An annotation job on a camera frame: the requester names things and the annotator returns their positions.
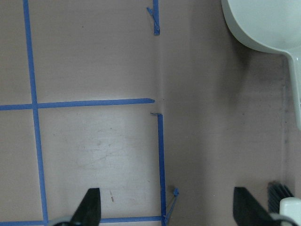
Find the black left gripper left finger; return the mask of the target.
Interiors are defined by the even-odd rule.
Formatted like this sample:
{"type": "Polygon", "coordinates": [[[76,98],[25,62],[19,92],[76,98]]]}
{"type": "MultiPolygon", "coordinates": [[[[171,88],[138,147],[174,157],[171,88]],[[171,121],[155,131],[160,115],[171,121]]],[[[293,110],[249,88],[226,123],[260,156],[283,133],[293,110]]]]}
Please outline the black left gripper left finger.
{"type": "Polygon", "coordinates": [[[90,188],[74,212],[71,226],[98,226],[101,221],[101,197],[99,188],[90,188]]]}

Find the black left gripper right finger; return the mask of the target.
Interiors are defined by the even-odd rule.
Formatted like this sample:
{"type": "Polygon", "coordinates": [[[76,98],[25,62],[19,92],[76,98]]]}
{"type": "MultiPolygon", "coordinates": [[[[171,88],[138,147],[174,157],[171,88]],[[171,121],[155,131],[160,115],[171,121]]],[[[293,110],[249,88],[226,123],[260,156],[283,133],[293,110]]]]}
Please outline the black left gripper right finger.
{"type": "Polygon", "coordinates": [[[238,226],[277,226],[245,187],[234,188],[233,217],[238,226]]]}

